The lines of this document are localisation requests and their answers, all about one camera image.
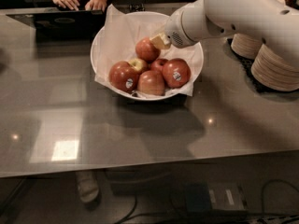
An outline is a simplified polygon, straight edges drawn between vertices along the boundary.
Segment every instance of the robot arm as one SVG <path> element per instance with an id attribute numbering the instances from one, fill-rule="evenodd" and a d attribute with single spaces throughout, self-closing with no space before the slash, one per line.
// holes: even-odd
<path id="1" fill-rule="evenodd" d="M 178 48 L 236 33 L 262 40 L 299 68 L 299 11 L 278 0 L 197 0 L 175 11 L 165 26 Z"/>

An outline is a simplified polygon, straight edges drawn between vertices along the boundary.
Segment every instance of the white parchment paper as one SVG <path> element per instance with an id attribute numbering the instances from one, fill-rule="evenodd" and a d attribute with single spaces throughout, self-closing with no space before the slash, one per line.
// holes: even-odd
<path id="1" fill-rule="evenodd" d="M 110 85 L 107 78 L 110 67 L 114 63 L 136 57 L 135 44 L 145 36 L 152 36 L 156 31 L 161 30 L 167 19 L 168 16 L 161 13 L 145 11 L 124 14 L 113 5 L 109 6 L 105 26 L 99 31 L 92 44 L 91 61 L 96 74 L 95 81 L 123 96 L 137 100 L 161 100 L 177 93 L 192 96 L 193 82 L 199 76 L 204 62 L 200 43 L 185 49 L 171 46 L 170 49 L 162 50 L 161 58 L 182 58 L 192 70 L 192 78 L 186 85 L 166 91 L 165 96 L 145 95 L 138 92 L 132 95 L 119 91 Z"/>

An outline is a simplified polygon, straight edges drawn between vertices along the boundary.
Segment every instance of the stacked plate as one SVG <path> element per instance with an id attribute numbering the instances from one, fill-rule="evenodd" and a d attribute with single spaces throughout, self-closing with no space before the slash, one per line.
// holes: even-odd
<path id="1" fill-rule="evenodd" d="M 251 73 L 271 89 L 277 91 L 299 89 L 299 69 L 289 65 L 266 45 L 262 45 L 251 67 Z"/>
<path id="2" fill-rule="evenodd" d="M 232 42 L 232 50 L 239 56 L 254 60 L 262 46 L 262 41 L 249 35 L 235 34 Z"/>

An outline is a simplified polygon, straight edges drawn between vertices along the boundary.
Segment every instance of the gray tabletop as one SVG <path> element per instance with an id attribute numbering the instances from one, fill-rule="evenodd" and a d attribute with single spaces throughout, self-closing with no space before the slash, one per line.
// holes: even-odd
<path id="1" fill-rule="evenodd" d="M 0 15 L 0 176 L 299 149 L 299 93 L 258 93 L 226 38 L 193 97 L 142 103 L 94 81 L 89 40 L 41 42 Z"/>

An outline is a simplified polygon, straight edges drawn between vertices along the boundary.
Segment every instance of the red apple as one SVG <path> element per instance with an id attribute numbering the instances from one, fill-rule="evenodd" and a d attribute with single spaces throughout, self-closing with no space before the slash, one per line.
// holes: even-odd
<path id="1" fill-rule="evenodd" d="M 149 70 L 149 65 L 146 61 L 140 58 L 133 58 L 129 61 L 129 64 L 138 72 L 140 75 L 141 73 Z"/>
<path id="2" fill-rule="evenodd" d="M 135 52 L 138 58 L 146 61 L 147 63 L 155 61 L 161 53 L 159 49 L 156 49 L 155 46 L 153 46 L 149 37 L 144 37 L 137 42 Z"/>
<path id="3" fill-rule="evenodd" d="M 164 79 L 160 71 L 146 71 L 140 75 L 137 90 L 146 94 L 163 95 Z"/>
<path id="4" fill-rule="evenodd" d="M 163 65 L 167 62 L 168 60 L 165 58 L 158 58 L 152 62 L 152 64 L 150 65 L 150 70 L 158 70 L 162 72 Z"/>
<path id="5" fill-rule="evenodd" d="M 170 88 L 180 88 L 191 77 L 191 69 L 185 60 L 175 58 L 164 64 L 162 74 Z"/>
<path id="6" fill-rule="evenodd" d="M 128 93 L 136 88 L 138 79 L 138 72 L 126 61 L 113 64 L 109 71 L 110 84 Z"/>

